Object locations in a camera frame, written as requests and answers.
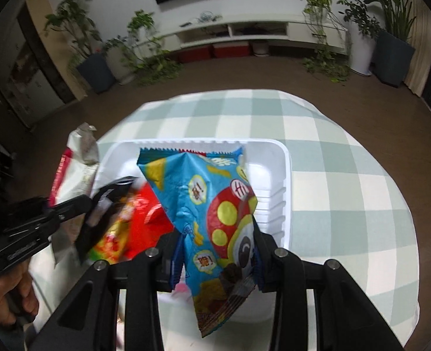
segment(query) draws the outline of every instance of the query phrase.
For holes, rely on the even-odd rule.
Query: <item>blue snack bag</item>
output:
[[[257,199],[233,153],[142,149],[138,165],[184,235],[186,284],[203,337],[221,326],[255,286],[252,213]]]

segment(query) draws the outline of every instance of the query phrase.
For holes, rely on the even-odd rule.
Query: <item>wooden floor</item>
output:
[[[31,148],[20,155],[13,196],[48,194],[68,133],[86,121],[102,136],[122,118],[151,100],[182,93],[235,88],[283,90],[313,103],[341,125],[396,181],[415,222],[420,251],[421,308],[406,345],[421,351],[431,338],[431,112],[404,86],[353,74],[345,84],[307,74],[293,58],[214,59],[185,65],[178,79],[138,88],[116,85],[54,114],[34,131]]]

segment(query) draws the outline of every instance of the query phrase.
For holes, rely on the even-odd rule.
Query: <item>white plant pot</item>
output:
[[[111,48],[106,54],[106,64],[118,83],[124,85],[135,78],[133,71],[126,67],[122,62],[123,54],[119,48]]]
[[[315,10],[315,13],[310,13],[310,22],[312,24],[316,23],[316,17],[321,17],[321,23],[325,23],[328,20],[328,10],[326,8],[319,8],[317,6],[312,7]]]
[[[269,43],[265,39],[251,41],[253,54],[256,56],[269,56]]]
[[[350,69],[357,74],[370,76],[370,62],[375,50],[376,41],[369,36],[363,36],[355,22],[348,23],[352,49],[350,55]]]

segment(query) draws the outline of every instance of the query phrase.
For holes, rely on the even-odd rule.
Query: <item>curtain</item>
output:
[[[431,66],[431,11],[423,0],[410,1],[412,2],[410,17],[417,16],[409,39],[415,53],[404,83],[421,97]]]

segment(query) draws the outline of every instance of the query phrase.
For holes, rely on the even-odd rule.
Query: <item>yellow dot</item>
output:
[[[214,230],[214,232],[212,232],[212,242],[215,245],[223,247],[227,244],[227,234],[219,228]]]
[[[237,222],[237,213],[237,207],[229,201],[223,201],[217,207],[217,217],[226,226],[233,226]]]
[[[256,209],[256,206],[258,204],[258,199],[257,197],[251,197],[250,199],[248,199],[248,205],[250,206],[250,213],[254,213],[254,210]]]

